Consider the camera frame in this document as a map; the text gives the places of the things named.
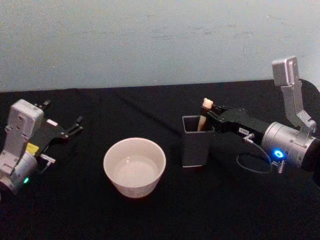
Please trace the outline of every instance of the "robotic arm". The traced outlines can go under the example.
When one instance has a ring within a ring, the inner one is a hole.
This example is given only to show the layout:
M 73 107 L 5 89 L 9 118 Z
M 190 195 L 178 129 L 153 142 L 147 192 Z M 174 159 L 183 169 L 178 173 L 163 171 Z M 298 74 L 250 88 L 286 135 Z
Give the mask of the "robotic arm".
M 7 137 L 0 153 L 1 191 L 17 194 L 30 175 L 37 170 L 41 174 L 55 163 L 55 159 L 45 155 L 51 145 L 66 143 L 82 131 L 82 117 L 68 129 L 45 119 L 44 109 L 49 104 L 47 100 L 42 105 L 32 105 L 21 99 L 11 106 L 5 127 Z
M 279 173 L 285 164 L 313 172 L 320 157 L 320 140 L 310 135 L 316 130 L 316 122 L 304 111 L 297 58 L 273 61 L 272 69 L 274 84 L 280 86 L 283 93 L 286 117 L 299 130 L 256 119 L 243 108 L 223 105 L 214 105 L 207 117 L 218 133 L 234 132 L 245 142 L 261 146 Z M 320 185 L 316 176 L 313 179 Z

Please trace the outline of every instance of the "black table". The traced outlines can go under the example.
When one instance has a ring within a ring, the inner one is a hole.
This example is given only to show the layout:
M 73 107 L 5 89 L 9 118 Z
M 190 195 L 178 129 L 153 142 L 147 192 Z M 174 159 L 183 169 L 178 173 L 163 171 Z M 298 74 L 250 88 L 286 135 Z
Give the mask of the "black table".
M 320 94 L 303 81 L 304 108 L 320 126 Z M 1 239 L 313 239 L 320 237 L 320 190 L 312 173 L 288 166 L 261 175 L 236 163 L 256 151 L 233 133 L 215 134 L 208 163 L 182 168 L 182 116 L 198 115 L 204 97 L 242 107 L 266 122 L 292 126 L 272 80 L 0 93 L 0 127 L 10 105 L 52 100 L 48 118 L 68 127 L 84 117 L 84 131 L 47 154 L 57 159 L 0 205 Z M 107 179 L 103 158 L 114 143 L 142 137 L 158 143 L 167 164 L 143 199 L 122 196 Z M 5 132 L 0 132 L 3 146 Z

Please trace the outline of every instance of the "gray pencil holder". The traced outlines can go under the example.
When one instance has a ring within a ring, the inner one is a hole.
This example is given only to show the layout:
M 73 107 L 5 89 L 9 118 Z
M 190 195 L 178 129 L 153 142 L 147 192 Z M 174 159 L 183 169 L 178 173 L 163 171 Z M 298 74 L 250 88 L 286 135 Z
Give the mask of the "gray pencil holder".
M 200 116 L 183 116 L 182 166 L 184 168 L 206 165 L 214 128 L 209 125 L 197 131 Z

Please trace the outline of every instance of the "green led light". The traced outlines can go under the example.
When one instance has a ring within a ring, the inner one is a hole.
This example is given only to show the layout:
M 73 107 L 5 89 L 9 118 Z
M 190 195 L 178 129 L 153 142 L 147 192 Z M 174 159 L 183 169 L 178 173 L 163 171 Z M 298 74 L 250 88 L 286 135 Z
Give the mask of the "green led light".
M 26 177 L 26 178 L 24 179 L 23 183 L 26 184 L 27 182 L 29 182 L 29 178 L 28 178 L 28 177 Z

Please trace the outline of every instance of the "white wall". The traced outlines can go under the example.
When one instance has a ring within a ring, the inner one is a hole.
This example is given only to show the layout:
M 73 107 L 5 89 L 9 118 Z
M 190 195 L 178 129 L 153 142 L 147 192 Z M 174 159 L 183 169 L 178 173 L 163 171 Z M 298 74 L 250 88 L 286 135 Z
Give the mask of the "white wall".
M 0 91 L 272 78 L 320 87 L 316 0 L 1 0 Z

